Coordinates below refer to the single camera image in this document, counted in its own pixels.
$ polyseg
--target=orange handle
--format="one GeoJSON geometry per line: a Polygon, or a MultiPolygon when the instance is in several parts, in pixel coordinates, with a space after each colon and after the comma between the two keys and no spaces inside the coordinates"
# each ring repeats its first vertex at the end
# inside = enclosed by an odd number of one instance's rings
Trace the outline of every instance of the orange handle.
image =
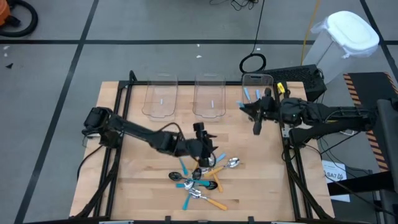
{"type": "Polygon", "coordinates": [[[210,176],[212,176],[213,174],[215,174],[215,173],[219,172],[220,170],[222,170],[223,168],[224,168],[224,167],[215,168],[215,169],[213,169],[212,171],[207,172],[204,176],[205,176],[205,177],[210,177],[210,176]]]}
{"type": "Polygon", "coordinates": [[[195,169],[197,169],[197,168],[198,168],[198,165],[199,165],[199,162],[198,162],[198,161],[196,161],[196,162],[195,162],[195,166],[194,166],[194,167],[193,167],[193,169],[192,169],[192,172],[193,172],[193,171],[195,171],[195,169]]]}
{"type": "Polygon", "coordinates": [[[217,186],[218,191],[220,193],[223,193],[224,189],[223,189],[223,186],[221,186],[221,183],[220,183],[220,180],[217,177],[217,174],[213,174],[213,177],[214,177],[214,181],[218,184],[218,186],[217,186]]]}
{"type": "Polygon", "coordinates": [[[228,210],[228,208],[225,206],[225,205],[223,205],[222,203],[219,203],[219,202],[216,202],[215,200],[213,200],[213,199],[210,199],[210,198],[208,198],[208,199],[206,199],[208,202],[210,202],[210,203],[212,203],[213,205],[215,205],[215,206],[217,206],[219,209],[221,209],[221,210],[224,210],[224,211],[227,211],[228,210]]]}

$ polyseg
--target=white lid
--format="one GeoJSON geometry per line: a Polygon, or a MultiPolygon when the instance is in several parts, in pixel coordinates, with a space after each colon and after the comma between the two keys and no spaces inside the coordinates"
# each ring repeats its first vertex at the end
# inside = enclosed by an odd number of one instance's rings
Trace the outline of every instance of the white lid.
{"type": "Polygon", "coordinates": [[[334,41],[354,54],[375,49],[379,44],[379,36],[374,29],[352,12],[336,12],[327,18],[326,23],[334,41]]]}

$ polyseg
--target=yellow cable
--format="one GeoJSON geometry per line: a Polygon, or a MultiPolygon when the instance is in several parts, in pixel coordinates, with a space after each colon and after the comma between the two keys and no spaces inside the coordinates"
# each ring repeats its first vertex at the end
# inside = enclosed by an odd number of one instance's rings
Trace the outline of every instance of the yellow cable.
{"type": "Polygon", "coordinates": [[[315,9],[313,10],[313,14],[312,14],[312,17],[311,17],[310,25],[308,26],[308,30],[305,33],[303,49],[301,51],[301,63],[300,63],[301,65],[303,65],[303,61],[304,61],[305,43],[307,42],[308,35],[310,34],[311,27],[312,27],[313,21],[315,20],[315,15],[317,14],[317,11],[318,11],[320,3],[321,3],[321,0],[317,0],[317,3],[315,4],[315,9]]]}

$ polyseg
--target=plastic bag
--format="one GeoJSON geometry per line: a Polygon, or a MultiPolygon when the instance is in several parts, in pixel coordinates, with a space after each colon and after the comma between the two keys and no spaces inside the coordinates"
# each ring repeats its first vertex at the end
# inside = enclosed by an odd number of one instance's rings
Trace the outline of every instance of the plastic bag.
{"type": "MultiPolygon", "coordinates": [[[[324,30],[328,31],[328,29],[329,29],[328,18],[326,17],[323,21],[318,22],[311,28],[311,33],[318,34],[324,30]]],[[[341,45],[340,43],[338,43],[331,35],[329,35],[329,36],[332,39],[332,41],[336,42],[345,51],[345,54],[343,56],[341,56],[341,58],[344,58],[344,59],[349,58],[350,56],[361,57],[361,58],[369,57],[377,50],[377,47],[378,47],[378,45],[376,45],[376,46],[366,49],[364,51],[352,52],[352,51],[350,51],[350,49],[346,48],[344,45],[341,45]]]]}

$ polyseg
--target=blue handle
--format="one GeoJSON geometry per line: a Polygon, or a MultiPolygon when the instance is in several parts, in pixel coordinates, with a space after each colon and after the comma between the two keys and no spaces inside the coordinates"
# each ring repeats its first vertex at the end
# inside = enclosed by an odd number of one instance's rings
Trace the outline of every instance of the blue handle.
{"type": "Polygon", "coordinates": [[[223,153],[216,159],[216,164],[217,164],[219,161],[223,160],[223,159],[225,158],[225,156],[226,156],[226,154],[225,154],[225,152],[223,152],[223,153]]]}
{"type": "Polygon", "coordinates": [[[187,168],[185,167],[184,162],[182,161],[181,158],[179,158],[179,160],[180,160],[180,163],[181,163],[181,166],[182,166],[182,171],[184,172],[184,175],[188,175],[188,170],[187,170],[187,168]]]}
{"type": "Polygon", "coordinates": [[[189,180],[190,181],[194,181],[194,182],[199,183],[199,184],[203,184],[206,187],[210,186],[210,181],[207,181],[207,180],[192,180],[192,179],[189,179],[189,180]]]}
{"type": "Polygon", "coordinates": [[[244,104],[242,102],[237,101],[236,103],[238,104],[239,108],[244,108],[244,104]]]}
{"type": "Polygon", "coordinates": [[[246,87],[244,87],[243,90],[244,90],[244,94],[246,95],[246,98],[249,100],[249,102],[251,102],[248,89],[246,87]]]}
{"type": "Polygon", "coordinates": [[[189,199],[191,198],[191,194],[188,192],[187,199],[185,199],[184,205],[182,206],[182,210],[186,210],[188,208],[189,199]]]}
{"type": "Polygon", "coordinates": [[[260,98],[261,98],[260,90],[256,90],[256,96],[257,96],[257,100],[260,100],[260,98]]]}

